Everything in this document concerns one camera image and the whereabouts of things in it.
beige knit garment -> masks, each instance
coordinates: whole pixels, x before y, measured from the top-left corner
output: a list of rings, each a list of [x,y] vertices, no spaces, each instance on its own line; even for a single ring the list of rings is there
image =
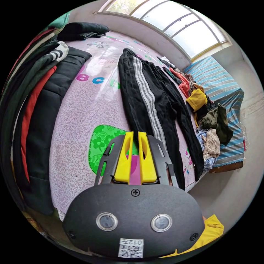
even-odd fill
[[[220,155],[220,141],[216,134],[216,130],[210,128],[206,134],[206,137],[203,137],[204,140],[204,150],[203,150],[203,159],[209,158],[218,158]]]

window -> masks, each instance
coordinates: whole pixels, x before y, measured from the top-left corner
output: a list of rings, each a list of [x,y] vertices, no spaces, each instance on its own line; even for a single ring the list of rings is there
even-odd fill
[[[151,24],[176,42],[191,60],[227,42],[208,17],[169,0],[112,0],[103,12],[121,13]]]

black track pants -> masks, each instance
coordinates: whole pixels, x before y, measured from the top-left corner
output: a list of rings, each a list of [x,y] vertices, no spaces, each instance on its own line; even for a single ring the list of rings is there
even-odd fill
[[[129,126],[136,134],[146,132],[159,139],[174,165],[178,185],[185,190],[177,120],[195,164],[195,180],[204,169],[201,146],[196,138],[186,104],[174,83],[153,63],[124,49],[118,63],[120,88]]]

plastic bag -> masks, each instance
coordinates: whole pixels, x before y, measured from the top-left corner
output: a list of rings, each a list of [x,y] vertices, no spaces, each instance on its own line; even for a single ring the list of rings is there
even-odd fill
[[[248,137],[247,137],[247,129],[241,122],[240,122],[240,127],[241,127],[241,131],[243,134],[244,151],[247,151],[247,149],[249,147],[249,141],[248,141]]]

window pane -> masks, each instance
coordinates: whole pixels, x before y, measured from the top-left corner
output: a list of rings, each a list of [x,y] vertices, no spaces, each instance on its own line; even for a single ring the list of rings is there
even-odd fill
[[[217,40],[207,26],[202,22],[196,22],[173,37],[191,57],[217,44]]]
[[[166,0],[149,0],[144,5],[142,5],[139,9],[137,9],[135,13],[132,14],[132,16],[141,18],[146,12],[148,12],[155,5],[162,3],[164,1]]]
[[[204,20],[204,22],[213,30],[213,32],[216,34],[220,42],[226,41],[226,38],[224,35],[221,33],[221,31],[218,29],[218,27],[212,22],[208,17],[205,15],[201,14],[200,12],[192,9],[194,13],[196,13],[200,18]]]
[[[138,5],[145,0],[116,0],[107,9],[109,12],[117,12],[129,15]]]
[[[180,21],[175,22],[171,27],[169,27],[165,34],[167,34],[169,37],[175,34],[177,31],[185,27],[186,25],[198,20],[197,16],[195,15],[188,15],[184,18],[182,18]]]
[[[190,12],[181,5],[168,1],[147,13],[143,20],[163,30],[177,18],[188,13]]]

